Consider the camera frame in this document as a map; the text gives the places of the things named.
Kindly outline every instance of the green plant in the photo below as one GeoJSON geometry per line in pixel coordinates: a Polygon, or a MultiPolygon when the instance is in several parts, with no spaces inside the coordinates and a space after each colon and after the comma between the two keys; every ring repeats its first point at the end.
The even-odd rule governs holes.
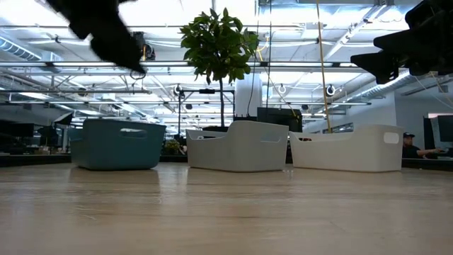
{"type": "Polygon", "coordinates": [[[224,127],[223,78],[229,77],[228,83],[244,79],[251,68],[247,61],[254,56],[259,43],[258,35],[242,31],[243,25],[238,18],[230,17],[225,8],[220,18],[211,9],[208,16],[202,12],[193,22],[183,26],[181,47],[189,50],[184,55],[190,66],[195,67],[195,75],[206,75],[206,82],[220,83],[220,102],[222,127],[224,127]]]}
{"type": "Polygon", "coordinates": [[[164,151],[166,154],[174,155],[179,153],[179,147],[180,147],[179,142],[176,141],[175,139],[168,140],[165,143],[164,151]]]}

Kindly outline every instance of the wooden surface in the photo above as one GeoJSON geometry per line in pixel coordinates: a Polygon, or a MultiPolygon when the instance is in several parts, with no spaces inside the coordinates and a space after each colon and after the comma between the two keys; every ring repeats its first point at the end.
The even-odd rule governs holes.
{"type": "Polygon", "coordinates": [[[0,169],[0,254],[453,254],[453,173],[0,169]]]}

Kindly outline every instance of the teal storage basket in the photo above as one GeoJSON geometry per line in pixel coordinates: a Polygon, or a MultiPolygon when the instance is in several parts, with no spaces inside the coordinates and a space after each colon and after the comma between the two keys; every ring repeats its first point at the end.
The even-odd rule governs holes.
{"type": "Polygon", "coordinates": [[[92,170],[150,169],[159,163],[166,126],[121,120],[85,120],[71,140],[72,162],[92,170]]]}

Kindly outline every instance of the hanging cable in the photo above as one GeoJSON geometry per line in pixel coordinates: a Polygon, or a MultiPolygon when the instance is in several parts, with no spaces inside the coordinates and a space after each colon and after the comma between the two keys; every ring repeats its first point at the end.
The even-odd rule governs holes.
{"type": "Polygon", "coordinates": [[[321,72],[323,77],[323,95],[324,95],[324,108],[327,117],[328,132],[332,133],[331,120],[328,117],[327,95],[326,95],[326,75],[324,70],[324,52],[323,52],[323,38],[321,32],[321,15],[319,14],[319,0],[316,0],[316,12],[318,14],[318,34],[319,34],[319,53],[321,56],[321,72]]]}

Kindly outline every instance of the person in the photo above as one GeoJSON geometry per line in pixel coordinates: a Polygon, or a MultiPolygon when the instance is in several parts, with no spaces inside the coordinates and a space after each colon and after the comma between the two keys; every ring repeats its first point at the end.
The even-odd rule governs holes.
{"type": "Polygon", "coordinates": [[[422,159],[426,155],[441,152],[441,149],[420,149],[413,145],[413,138],[415,135],[412,135],[408,132],[403,134],[403,158],[404,159],[422,159]]]}

